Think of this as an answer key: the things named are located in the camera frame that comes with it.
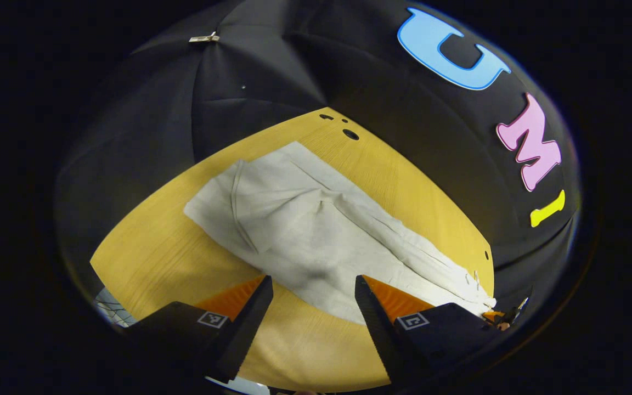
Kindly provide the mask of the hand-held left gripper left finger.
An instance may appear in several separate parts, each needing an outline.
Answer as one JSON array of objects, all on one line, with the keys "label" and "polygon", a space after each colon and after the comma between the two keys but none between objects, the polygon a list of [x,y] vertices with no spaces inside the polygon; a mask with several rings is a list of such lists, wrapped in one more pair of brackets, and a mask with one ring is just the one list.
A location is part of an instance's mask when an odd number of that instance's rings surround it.
[{"label": "hand-held left gripper left finger", "polygon": [[238,375],[273,295],[273,278],[260,275],[195,304],[168,303],[125,335],[183,374],[228,382]]}]

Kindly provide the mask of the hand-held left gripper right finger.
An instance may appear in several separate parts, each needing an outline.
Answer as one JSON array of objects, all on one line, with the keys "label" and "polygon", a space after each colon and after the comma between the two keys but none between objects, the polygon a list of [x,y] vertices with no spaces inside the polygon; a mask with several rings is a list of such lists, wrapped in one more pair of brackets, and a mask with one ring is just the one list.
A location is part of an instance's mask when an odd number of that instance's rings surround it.
[{"label": "hand-held left gripper right finger", "polygon": [[434,307],[367,275],[354,297],[394,386],[454,375],[495,340],[495,327],[460,305]]}]

